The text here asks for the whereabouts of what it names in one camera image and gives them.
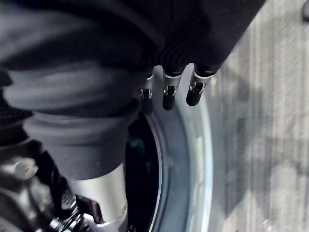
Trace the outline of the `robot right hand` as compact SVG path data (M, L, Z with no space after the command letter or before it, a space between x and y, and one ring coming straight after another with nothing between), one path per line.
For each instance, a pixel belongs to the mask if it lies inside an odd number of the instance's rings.
M88 226L127 228L128 128L152 69L167 76L222 66L262 0L3 0L0 68L7 103L42 144Z

